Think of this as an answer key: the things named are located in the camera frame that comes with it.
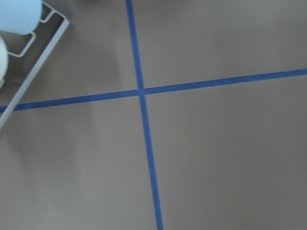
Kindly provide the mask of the light blue cup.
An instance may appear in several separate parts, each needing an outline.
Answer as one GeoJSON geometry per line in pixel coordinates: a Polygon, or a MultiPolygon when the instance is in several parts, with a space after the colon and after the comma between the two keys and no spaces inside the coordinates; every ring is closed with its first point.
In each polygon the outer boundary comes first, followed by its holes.
{"type": "Polygon", "coordinates": [[[1,0],[0,30],[27,35],[33,32],[41,19],[41,0],[1,0]]]}

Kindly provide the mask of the pale green cup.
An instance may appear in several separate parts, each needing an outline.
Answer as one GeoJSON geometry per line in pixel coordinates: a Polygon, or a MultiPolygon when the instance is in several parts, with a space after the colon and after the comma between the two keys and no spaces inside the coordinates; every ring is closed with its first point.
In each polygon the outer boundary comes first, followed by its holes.
{"type": "Polygon", "coordinates": [[[0,80],[4,79],[4,76],[8,69],[8,51],[6,43],[3,39],[3,37],[0,37],[0,80]]]}

